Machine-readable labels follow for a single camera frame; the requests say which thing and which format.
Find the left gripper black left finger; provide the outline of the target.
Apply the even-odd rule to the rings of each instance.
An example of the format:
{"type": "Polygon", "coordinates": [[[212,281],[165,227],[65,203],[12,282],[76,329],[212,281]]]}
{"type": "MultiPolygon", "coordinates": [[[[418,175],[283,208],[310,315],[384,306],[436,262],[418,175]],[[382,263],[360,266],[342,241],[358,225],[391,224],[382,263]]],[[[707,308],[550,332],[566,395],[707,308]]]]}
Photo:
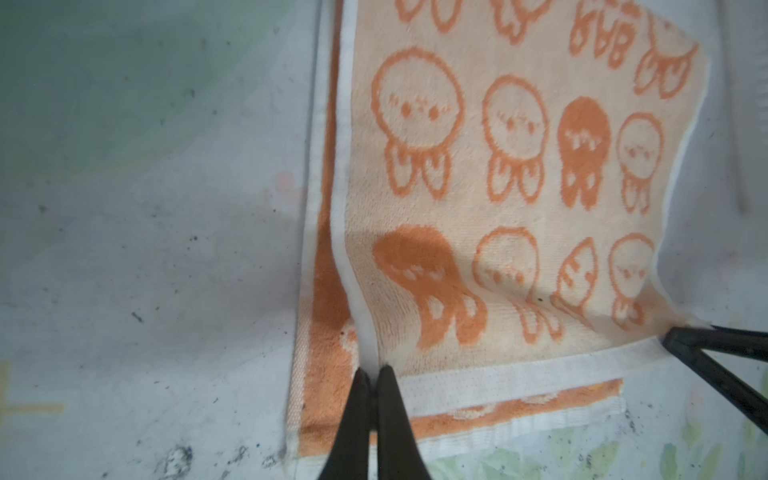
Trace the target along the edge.
{"type": "Polygon", "coordinates": [[[320,480],[368,478],[371,431],[378,421],[377,402],[375,386],[367,373],[359,368],[320,480]]]}

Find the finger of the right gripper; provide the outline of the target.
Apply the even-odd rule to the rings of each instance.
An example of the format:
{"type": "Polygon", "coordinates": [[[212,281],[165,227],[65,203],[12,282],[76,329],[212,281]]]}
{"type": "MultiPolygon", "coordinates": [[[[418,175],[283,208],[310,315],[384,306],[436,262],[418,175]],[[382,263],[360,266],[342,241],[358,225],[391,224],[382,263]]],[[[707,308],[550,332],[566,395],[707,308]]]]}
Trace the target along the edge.
{"type": "Polygon", "coordinates": [[[767,362],[767,333],[714,326],[674,327],[661,342],[664,349],[713,387],[748,420],[767,433],[767,395],[744,382],[707,351],[767,362]]]}

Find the orange patterned towel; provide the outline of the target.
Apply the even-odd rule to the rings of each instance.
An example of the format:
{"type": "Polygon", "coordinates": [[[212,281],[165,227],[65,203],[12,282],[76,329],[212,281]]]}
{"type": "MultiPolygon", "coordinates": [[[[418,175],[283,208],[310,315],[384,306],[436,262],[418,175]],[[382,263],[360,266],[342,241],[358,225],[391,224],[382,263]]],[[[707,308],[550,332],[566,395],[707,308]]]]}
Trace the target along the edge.
{"type": "Polygon", "coordinates": [[[321,3],[289,478],[360,367],[392,367],[425,460],[625,412],[688,322],[657,251],[711,71],[661,10],[321,3]]]}

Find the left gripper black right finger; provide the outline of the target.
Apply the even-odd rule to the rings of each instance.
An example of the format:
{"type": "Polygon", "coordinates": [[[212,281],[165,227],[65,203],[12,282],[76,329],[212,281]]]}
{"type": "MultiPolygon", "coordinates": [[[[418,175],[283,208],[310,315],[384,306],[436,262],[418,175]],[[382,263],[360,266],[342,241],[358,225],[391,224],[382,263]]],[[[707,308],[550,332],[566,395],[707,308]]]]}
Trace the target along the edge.
{"type": "Polygon", "coordinates": [[[430,480],[390,365],[379,372],[376,395],[378,478],[430,480]]]}

